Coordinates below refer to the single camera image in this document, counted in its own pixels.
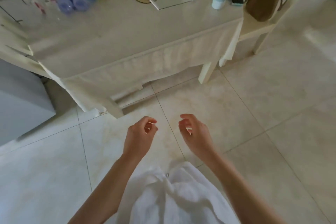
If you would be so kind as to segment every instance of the right hand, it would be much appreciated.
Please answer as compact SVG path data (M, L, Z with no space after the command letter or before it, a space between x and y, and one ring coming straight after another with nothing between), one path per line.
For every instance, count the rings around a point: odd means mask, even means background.
M178 123L181 135L189 149L203 162L216 153L207 125L193 114L182 114Z

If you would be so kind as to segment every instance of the white table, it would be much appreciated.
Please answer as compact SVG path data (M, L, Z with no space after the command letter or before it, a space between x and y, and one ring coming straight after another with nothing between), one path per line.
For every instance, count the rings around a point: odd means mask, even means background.
M243 22L242 7L212 0L158 11L135 0L107 0L64 25L33 33L30 48L48 74L78 105L122 110L109 96L203 64L200 83L209 79L220 57L231 59Z

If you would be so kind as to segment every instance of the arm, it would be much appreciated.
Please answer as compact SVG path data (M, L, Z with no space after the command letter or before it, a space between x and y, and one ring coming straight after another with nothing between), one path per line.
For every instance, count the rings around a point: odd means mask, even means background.
M129 178L151 147L156 122L145 116L128 128L123 154L68 224L100 224L117 212Z
M184 141L217 176L240 222L284 224L275 211L254 193L234 166L216 152L208 127L194 115L183 114L181 118L179 129Z

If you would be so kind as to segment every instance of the tiled floor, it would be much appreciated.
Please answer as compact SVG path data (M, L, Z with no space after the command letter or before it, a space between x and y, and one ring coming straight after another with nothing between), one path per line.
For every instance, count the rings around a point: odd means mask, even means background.
M0 223L66 223L145 115L159 131L136 172L188 160L221 189L179 134L179 114L191 112L286 222L336 224L336 0L321 3L305 23L284 21L259 55L239 43L204 85L194 67L119 99L118 120L82 112L49 81L57 115L0 147Z

